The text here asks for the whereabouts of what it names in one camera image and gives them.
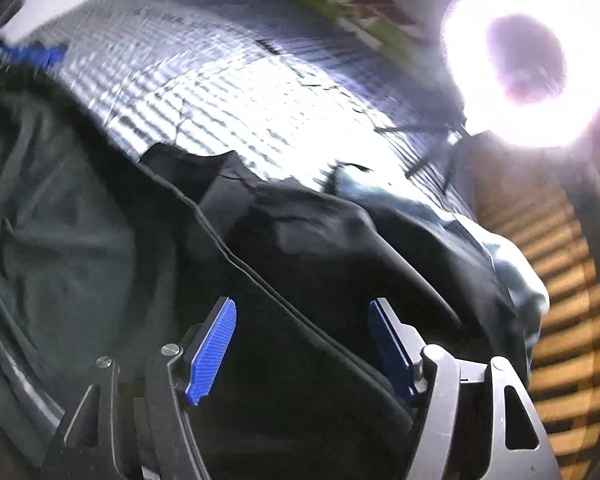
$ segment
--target black garment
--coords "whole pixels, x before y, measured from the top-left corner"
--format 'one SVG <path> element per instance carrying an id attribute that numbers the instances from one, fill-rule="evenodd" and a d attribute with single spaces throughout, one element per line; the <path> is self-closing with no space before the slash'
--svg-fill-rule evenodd
<path id="1" fill-rule="evenodd" d="M 229 253 L 194 203 L 108 145 L 71 96 L 26 86 L 0 78 L 0 425 L 18 448 L 40 464 L 52 399 L 74 401 L 97 357 L 138 377 L 227 295 L 235 335 L 191 410 L 212 477 L 400 476 L 411 417 L 388 381 Z"/>
<path id="2" fill-rule="evenodd" d="M 479 362 L 504 355 L 526 382 L 509 293 L 466 237 L 293 180 L 263 182 L 236 153 L 202 157 L 156 144 L 141 160 L 196 200 L 237 256 L 366 361 L 379 366 L 366 307 L 386 297 L 427 342 Z"/>

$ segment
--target dark green fabric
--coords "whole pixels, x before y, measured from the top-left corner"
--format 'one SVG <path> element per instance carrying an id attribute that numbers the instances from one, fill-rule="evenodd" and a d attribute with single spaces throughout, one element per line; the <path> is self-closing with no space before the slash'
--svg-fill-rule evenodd
<path id="1" fill-rule="evenodd" d="M 48 442 L 36 399 L 67 406 L 103 354 L 138 377 L 230 296 L 237 329 L 192 411 L 212 477 L 400 476 L 411 419 L 381 374 L 259 285 L 191 202 L 109 146 L 64 92 L 5 86 L 0 424 L 31 461 Z"/>

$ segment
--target bright light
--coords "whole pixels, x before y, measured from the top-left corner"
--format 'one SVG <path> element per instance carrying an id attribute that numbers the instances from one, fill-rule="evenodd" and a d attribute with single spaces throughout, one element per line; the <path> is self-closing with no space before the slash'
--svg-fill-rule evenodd
<path id="1" fill-rule="evenodd" d="M 560 41 L 565 64 L 560 95 L 524 105 L 506 98 L 488 56 L 487 31 L 494 20 L 514 14 L 541 22 Z M 455 0 L 443 21 L 442 42 L 468 123 L 508 142 L 568 144 L 600 106 L 600 24 L 577 0 Z"/>

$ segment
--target light blue fabric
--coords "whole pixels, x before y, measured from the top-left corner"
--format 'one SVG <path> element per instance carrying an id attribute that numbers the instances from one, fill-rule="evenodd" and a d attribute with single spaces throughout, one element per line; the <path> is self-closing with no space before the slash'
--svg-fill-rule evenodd
<path id="1" fill-rule="evenodd" d="M 378 173 L 340 166 L 335 174 L 336 195 L 361 206 L 384 206 L 412 218 L 426 220 L 461 234 L 491 259 L 491 265 L 509 291 L 523 326 L 526 360 L 540 335 L 540 319 L 549 311 L 549 294 L 522 252 L 506 238 L 491 233 L 464 215 L 437 207 L 409 180 L 387 182 Z"/>

